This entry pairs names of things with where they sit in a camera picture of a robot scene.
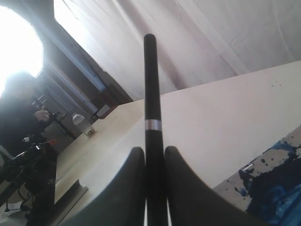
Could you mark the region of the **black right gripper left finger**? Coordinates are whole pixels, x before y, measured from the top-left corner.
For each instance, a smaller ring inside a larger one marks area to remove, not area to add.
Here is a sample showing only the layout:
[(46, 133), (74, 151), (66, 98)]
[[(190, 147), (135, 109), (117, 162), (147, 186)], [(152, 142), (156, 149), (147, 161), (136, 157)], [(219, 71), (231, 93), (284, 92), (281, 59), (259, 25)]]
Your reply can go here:
[(63, 226), (143, 226), (146, 182), (144, 152), (132, 148), (109, 185)]

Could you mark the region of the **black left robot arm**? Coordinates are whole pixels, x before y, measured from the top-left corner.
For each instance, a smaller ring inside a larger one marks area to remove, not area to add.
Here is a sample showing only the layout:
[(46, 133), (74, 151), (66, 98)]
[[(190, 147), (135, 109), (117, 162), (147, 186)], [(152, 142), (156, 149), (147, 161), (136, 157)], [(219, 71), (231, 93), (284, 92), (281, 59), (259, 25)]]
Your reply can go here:
[(47, 225), (54, 207), (57, 152), (52, 148), (53, 142), (32, 144), (16, 157), (6, 159), (0, 167), (0, 182), (9, 182), (0, 192), (0, 204), (7, 204), (25, 186), (29, 195), (26, 198), (19, 195), (22, 199), (19, 209), (30, 212), (28, 226)]

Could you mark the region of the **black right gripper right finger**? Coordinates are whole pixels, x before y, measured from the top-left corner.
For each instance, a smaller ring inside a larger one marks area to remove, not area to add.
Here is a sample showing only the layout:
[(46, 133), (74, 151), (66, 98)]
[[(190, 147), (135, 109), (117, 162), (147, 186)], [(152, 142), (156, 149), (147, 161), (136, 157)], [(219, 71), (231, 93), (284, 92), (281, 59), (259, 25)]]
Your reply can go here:
[(261, 221), (239, 210), (209, 188), (178, 149), (165, 149), (167, 198), (174, 226), (259, 226)]

